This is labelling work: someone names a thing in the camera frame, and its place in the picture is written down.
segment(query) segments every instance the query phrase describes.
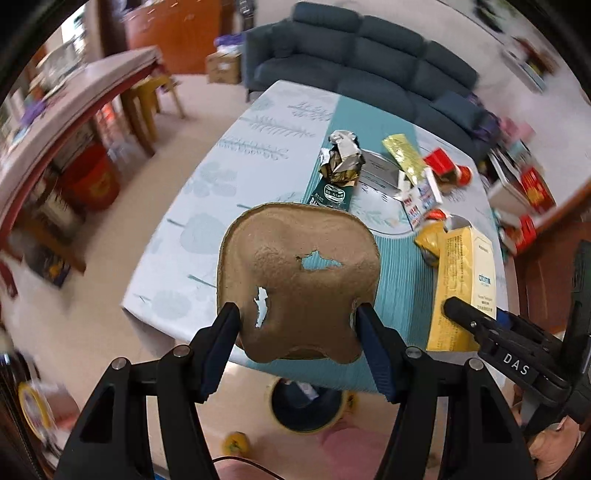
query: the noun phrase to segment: sofa armrest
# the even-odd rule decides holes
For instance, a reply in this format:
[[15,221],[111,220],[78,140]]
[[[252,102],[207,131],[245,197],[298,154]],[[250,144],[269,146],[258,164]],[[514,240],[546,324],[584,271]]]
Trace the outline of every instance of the sofa armrest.
[[242,51],[242,78],[249,90],[263,90],[254,80],[256,68],[272,55],[269,32],[275,24],[261,25],[244,32]]

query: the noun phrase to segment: tiled floor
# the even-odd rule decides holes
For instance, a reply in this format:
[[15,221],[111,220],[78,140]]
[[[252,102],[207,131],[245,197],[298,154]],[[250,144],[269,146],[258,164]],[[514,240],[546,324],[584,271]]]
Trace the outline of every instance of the tiled floor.
[[[86,274],[71,274],[56,290],[11,263],[20,296],[15,302],[2,302],[9,331],[17,346],[34,355],[42,373],[65,384],[81,406],[113,358],[152,359],[119,302],[174,196],[247,107],[240,86],[207,85],[201,76],[181,80],[179,93],[189,119],[157,115],[160,141],[155,157],[146,160],[138,153],[125,165],[129,182],[120,198],[85,226],[81,243]],[[165,97],[162,104],[164,112],[175,111],[170,99]],[[227,366],[218,392],[197,409],[212,456],[221,453],[226,434],[239,430],[250,437],[255,458],[280,475],[293,480],[328,478],[316,438],[291,434],[272,419],[268,390],[273,380],[258,371]],[[362,394],[353,418],[359,426],[386,435],[396,410],[380,395]],[[148,412],[152,456],[156,464],[165,466],[155,399],[149,401]],[[437,445],[442,438],[443,431],[437,430]]]

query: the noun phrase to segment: table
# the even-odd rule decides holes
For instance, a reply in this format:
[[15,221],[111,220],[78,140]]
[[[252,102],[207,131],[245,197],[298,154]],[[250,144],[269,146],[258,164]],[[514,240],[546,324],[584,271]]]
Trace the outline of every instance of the table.
[[[441,147],[454,162],[475,171],[466,154],[395,115],[332,92],[275,83],[228,129],[187,180],[133,274],[121,305],[154,353],[162,355],[173,339],[190,341],[197,330],[213,323],[217,256],[226,229],[245,209],[262,203],[307,203],[320,178],[319,150],[329,145],[327,136],[336,129],[356,132],[362,148],[383,155],[388,154],[382,139],[404,133],[423,155]],[[492,240],[497,302],[506,309],[501,250],[478,177],[468,188],[447,196],[443,207],[470,220]],[[358,185],[349,211],[372,231],[381,253],[376,311],[407,343],[424,348],[436,279],[414,245],[400,203]],[[350,365],[331,360],[256,364],[234,347],[230,361],[295,380],[375,391],[365,358]]]
[[21,208],[53,157],[82,124],[92,119],[106,103],[121,95],[124,112],[134,135],[144,151],[154,150],[145,137],[130,87],[147,77],[160,64],[156,47],[127,51],[86,65],[71,77],[56,101],[35,120],[23,140],[0,164],[0,247],[7,248],[7,238],[18,223],[75,270],[83,272],[86,264],[60,244],[35,222],[21,213]]

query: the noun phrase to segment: person's hand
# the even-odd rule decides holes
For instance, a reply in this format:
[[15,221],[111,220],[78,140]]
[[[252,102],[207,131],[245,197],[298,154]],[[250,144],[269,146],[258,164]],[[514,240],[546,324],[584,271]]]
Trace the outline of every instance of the person's hand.
[[[518,424],[521,425],[521,403],[511,408]],[[556,473],[573,453],[579,441],[579,424],[565,417],[556,428],[547,428],[536,435],[528,444],[530,455],[537,460],[535,472],[538,479]]]

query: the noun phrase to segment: wire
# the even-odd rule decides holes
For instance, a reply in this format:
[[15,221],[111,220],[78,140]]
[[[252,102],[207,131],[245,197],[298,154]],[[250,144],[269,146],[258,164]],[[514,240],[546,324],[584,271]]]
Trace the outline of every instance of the wire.
[[262,465],[259,465],[258,463],[253,462],[252,460],[249,460],[248,458],[234,457],[234,456],[228,455],[228,456],[224,456],[224,457],[214,458],[213,463],[219,462],[221,460],[238,460],[239,462],[248,463],[249,465],[252,465],[252,466],[258,468],[259,470],[262,470],[263,472],[268,473],[269,475],[271,475],[273,478],[276,478],[277,480],[285,480],[282,476],[279,476],[276,473],[271,472],[270,470],[266,469]]

